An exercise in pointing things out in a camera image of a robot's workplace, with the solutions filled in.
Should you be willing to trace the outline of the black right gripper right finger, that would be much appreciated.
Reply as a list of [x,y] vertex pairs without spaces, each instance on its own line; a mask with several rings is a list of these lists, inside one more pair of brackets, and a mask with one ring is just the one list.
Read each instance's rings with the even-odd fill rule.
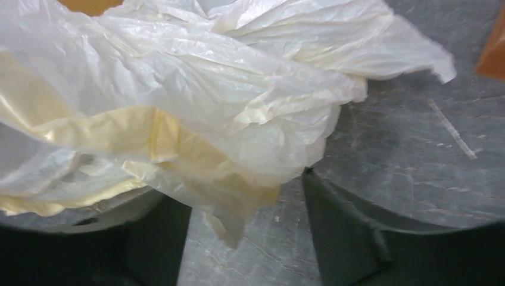
[[504,221],[454,228],[402,216],[302,175],[323,285],[503,285]]

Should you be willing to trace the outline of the cream translucent plastic trash bag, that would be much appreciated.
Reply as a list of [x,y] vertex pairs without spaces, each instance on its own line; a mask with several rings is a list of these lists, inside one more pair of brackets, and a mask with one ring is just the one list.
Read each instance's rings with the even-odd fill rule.
[[452,55],[384,1],[1,2],[1,210],[52,216],[150,186],[236,246],[322,159],[367,81]]

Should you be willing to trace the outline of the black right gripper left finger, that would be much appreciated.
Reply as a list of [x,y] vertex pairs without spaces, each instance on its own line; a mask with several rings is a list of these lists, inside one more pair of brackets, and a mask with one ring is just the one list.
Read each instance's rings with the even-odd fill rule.
[[2,285],[176,285],[191,209],[146,193],[69,225],[1,225]]

